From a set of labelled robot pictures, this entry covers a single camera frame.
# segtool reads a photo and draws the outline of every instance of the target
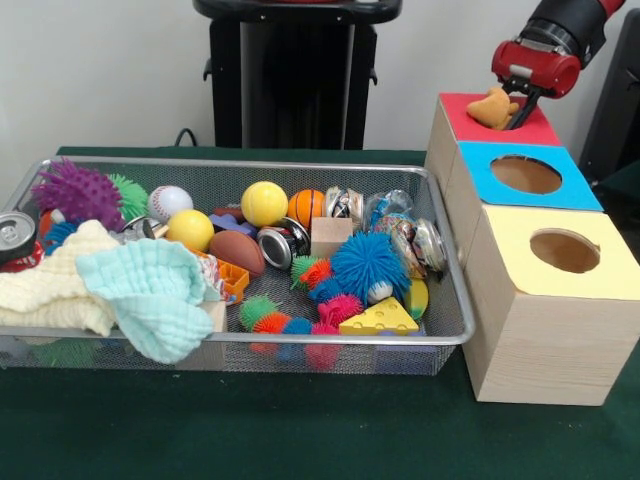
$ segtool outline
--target green tablecloth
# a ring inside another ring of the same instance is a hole
[[[208,148],[60,153],[424,158]],[[6,370],[0,469],[2,478],[61,479],[640,478],[639,400],[640,349],[603,408],[479,404],[460,351],[433,378]]]

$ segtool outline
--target light blue cloth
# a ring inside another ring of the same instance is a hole
[[[144,356],[172,364],[213,332],[198,308],[206,282],[196,257],[182,244],[143,239],[78,257],[87,290],[111,304],[120,330]]]

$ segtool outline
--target metal basket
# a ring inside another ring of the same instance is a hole
[[[243,191],[259,180],[271,180],[293,193],[339,184],[365,195],[402,189],[415,202],[415,215],[436,224],[443,237],[448,268],[428,281],[430,305],[422,319],[421,337],[354,337],[258,335],[242,331],[238,306],[227,309],[228,332],[214,334],[185,361],[161,365],[141,356],[122,333],[108,339],[67,329],[0,327],[0,365],[104,369],[224,370],[233,372],[331,372],[349,374],[435,375],[457,345],[473,334],[475,322],[457,259],[449,222],[436,181],[422,168],[402,166],[322,165],[166,159],[74,157],[83,167],[120,173],[148,191],[159,185],[179,185],[193,197],[196,209],[237,203]],[[30,188],[52,162],[35,165],[5,210],[20,210],[37,218]],[[245,298],[268,293],[281,310],[317,319],[314,304],[291,290],[286,272],[268,268],[248,287]]]

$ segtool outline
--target yellow ball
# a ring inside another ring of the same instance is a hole
[[[244,191],[242,214],[252,225],[264,227],[277,222],[287,214],[287,194],[272,182],[257,182]]]
[[[167,240],[181,242],[185,247],[199,252],[209,249],[215,233],[211,220],[197,210],[183,210],[169,219]]]

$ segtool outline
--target black stand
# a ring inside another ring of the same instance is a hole
[[[603,181],[640,160],[640,9],[629,12],[580,159]]]
[[[401,0],[194,0],[210,27],[216,145],[361,149],[377,35]]]

